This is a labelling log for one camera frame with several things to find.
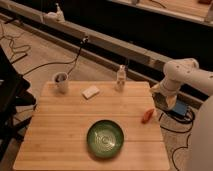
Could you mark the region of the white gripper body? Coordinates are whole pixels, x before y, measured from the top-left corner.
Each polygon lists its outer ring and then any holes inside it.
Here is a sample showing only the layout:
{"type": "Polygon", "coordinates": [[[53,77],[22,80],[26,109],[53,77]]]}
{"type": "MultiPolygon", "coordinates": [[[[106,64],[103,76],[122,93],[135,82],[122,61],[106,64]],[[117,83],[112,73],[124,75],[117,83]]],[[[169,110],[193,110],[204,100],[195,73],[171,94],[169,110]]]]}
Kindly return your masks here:
{"type": "Polygon", "coordinates": [[[150,88],[155,105],[159,109],[172,109],[175,106],[177,94],[165,89],[160,83],[150,88]]]}

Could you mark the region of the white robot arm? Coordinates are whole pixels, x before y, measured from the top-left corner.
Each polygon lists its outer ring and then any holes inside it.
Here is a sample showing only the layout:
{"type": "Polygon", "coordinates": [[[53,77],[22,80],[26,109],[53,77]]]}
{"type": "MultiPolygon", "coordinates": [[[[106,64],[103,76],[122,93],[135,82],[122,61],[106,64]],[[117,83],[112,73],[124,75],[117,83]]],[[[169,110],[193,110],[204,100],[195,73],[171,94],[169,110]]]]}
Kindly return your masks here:
{"type": "Polygon", "coordinates": [[[186,171],[213,171],[213,71],[203,70],[194,58],[170,60],[164,78],[151,87],[155,104],[171,110],[180,97],[197,108],[186,171]]]}

